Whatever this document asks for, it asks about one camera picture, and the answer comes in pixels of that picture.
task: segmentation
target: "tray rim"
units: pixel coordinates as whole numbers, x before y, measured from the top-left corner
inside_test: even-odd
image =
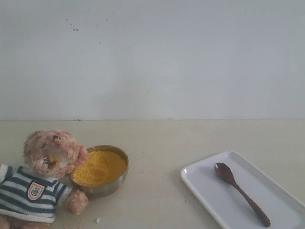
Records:
[[[298,200],[294,195],[292,195],[291,193],[289,193],[285,188],[283,188],[282,186],[280,186],[277,182],[275,182],[272,178],[270,178],[267,174],[265,174],[262,170],[260,170],[258,167],[256,167],[253,163],[251,163],[248,159],[246,159],[244,156],[242,156],[240,153],[236,152],[236,151],[232,151],[232,150],[227,150],[227,151],[223,151],[220,153],[215,153],[213,155],[210,155],[208,157],[205,157],[201,160],[198,160],[196,162],[193,162],[187,166],[184,166],[181,170],[180,170],[180,178],[182,179],[182,181],[185,183],[185,185],[189,188],[189,190],[193,193],[193,195],[199,200],[199,202],[201,202],[201,204],[205,207],[205,209],[211,214],[211,216],[214,218],[214,220],[223,228],[223,229],[229,229],[227,228],[227,226],[225,225],[225,222],[218,217],[217,212],[212,210],[211,206],[209,204],[207,204],[206,199],[200,198],[196,192],[191,188],[191,184],[185,179],[185,169],[189,166],[193,166],[197,163],[200,163],[208,158],[211,158],[213,156],[216,155],[220,155],[220,154],[236,154],[238,156],[240,156],[243,160],[245,160],[246,162],[248,162],[251,166],[253,166],[254,169],[256,169],[258,172],[260,172],[263,176],[265,176],[267,179],[269,179],[275,186],[277,186],[278,188],[280,188],[282,191],[284,191],[288,196],[290,196],[294,201],[296,201],[298,204],[300,204],[304,209],[305,209],[305,204],[302,203],[300,200]]]

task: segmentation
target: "white tray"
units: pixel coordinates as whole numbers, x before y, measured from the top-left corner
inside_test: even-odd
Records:
[[[265,228],[243,196],[221,180],[214,164],[223,162],[237,184],[264,211],[269,229],[305,229],[305,206],[235,152],[223,152],[186,166],[181,178],[224,229]]]

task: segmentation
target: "striped sweater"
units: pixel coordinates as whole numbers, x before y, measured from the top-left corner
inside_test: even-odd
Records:
[[[52,223],[56,206],[71,191],[57,179],[45,179],[19,167],[0,165],[0,214],[34,222]]]

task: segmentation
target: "teddy bear head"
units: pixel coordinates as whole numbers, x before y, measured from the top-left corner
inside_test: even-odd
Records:
[[[45,178],[62,178],[82,166],[88,152],[63,130],[41,130],[30,134],[24,143],[25,163]]]

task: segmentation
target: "stainless steel bowl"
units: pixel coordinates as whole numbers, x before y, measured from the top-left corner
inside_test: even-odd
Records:
[[[76,183],[75,181],[73,181],[71,176],[69,176],[72,185],[77,187],[79,190],[84,191],[88,198],[102,198],[102,197],[106,197],[106,196],[114,193],[116,190],[118,190],[122,186],[122,184],[127,176],[128,168],[129,168],[129,161],[128,161],[127,154],[123,150],[121,150],[120,148],[115,147],[115,146],[94,146],[94,147],[88,148],[87,150],[88,150],[88,153],[90,153],[92,151],[111,151],[111,152],[116,153],[125,161],[125,163],[127,165],[126,170],[119,178],[117,178],[113,182],[106,184],[106,185],[97,186],[97,187],[80,185],[80,184]]]

